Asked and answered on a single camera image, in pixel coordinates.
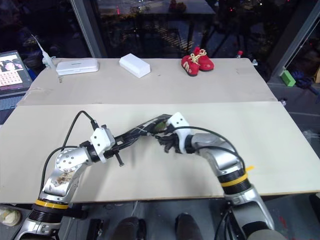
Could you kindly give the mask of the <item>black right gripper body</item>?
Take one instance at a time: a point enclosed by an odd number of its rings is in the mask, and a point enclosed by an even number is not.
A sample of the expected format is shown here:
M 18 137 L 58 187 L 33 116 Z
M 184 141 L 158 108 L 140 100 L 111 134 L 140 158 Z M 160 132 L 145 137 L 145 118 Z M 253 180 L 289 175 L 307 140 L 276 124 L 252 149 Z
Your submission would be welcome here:
M 174 148 L 175 152 L 177 154 L 182 154 L 181 149 L 180 149 L 180 138 L 178 132 L 181 130 L 181 126 L 168 126 L 167 127 L 167 133 L 170 134 L 168 135 L 169 137 L 169 142 L 171 144 L 170 148 Z

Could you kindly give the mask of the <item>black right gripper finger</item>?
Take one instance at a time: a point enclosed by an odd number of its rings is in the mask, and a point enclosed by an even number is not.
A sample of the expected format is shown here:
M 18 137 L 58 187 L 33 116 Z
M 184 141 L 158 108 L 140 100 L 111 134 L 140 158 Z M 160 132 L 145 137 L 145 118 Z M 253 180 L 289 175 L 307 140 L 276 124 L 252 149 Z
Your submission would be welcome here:
M 155 138 L 158 140 L 159 143 L 174 143 L 175 142 L 175 135 L 155 135 Z
M 164 146 L 164 152 L 169 153 L 170 149 L 173 148 L 174 152 L 178 152 L 178 144 L 174 141 L 167 141 L 162 144 Z

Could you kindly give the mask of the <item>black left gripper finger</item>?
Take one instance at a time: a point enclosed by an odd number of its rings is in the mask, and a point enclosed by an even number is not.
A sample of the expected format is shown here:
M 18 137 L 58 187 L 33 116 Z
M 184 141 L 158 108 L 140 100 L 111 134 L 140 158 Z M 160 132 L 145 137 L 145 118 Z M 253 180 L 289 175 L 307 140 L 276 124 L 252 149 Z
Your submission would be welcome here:
M 123 138 L 119 138 L 116 140 L 117 143 L 117 151 L 121 151 L 125 148 L 130 147 L 131 145 L 133 145 L 138 139 L 137 138 L 131 138 L 131 139 L 123 139 Z
M 131 145 L 137 140 L 137 135 L 135 133 L 126 132 L 115 136 L 114 139 L 118 145 Z

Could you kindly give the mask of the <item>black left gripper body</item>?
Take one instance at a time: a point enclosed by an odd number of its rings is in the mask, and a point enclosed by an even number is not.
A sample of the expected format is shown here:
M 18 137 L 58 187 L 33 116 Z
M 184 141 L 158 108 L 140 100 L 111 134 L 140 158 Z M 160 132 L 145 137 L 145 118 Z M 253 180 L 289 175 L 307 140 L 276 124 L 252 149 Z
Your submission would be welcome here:
M 111 157 L 116 157 L 118 163 L 119 163 L 119 166 L 122 167 L 124 165 L 124 162 L 122 161 L 120 155 L 119 155 L 119 152 L 120 152 L 120 145 L 118 143 L 120 142 L 123 142 L 123 135 L 119 135 L 119 136 L 116 136 L 114 137 L 114 145 L 111 147 L 111 149 L 109 150 L 106 150 L 104 153 L 103 153 L 103 156 L 105 157 L 105 159 L 110 159 Z

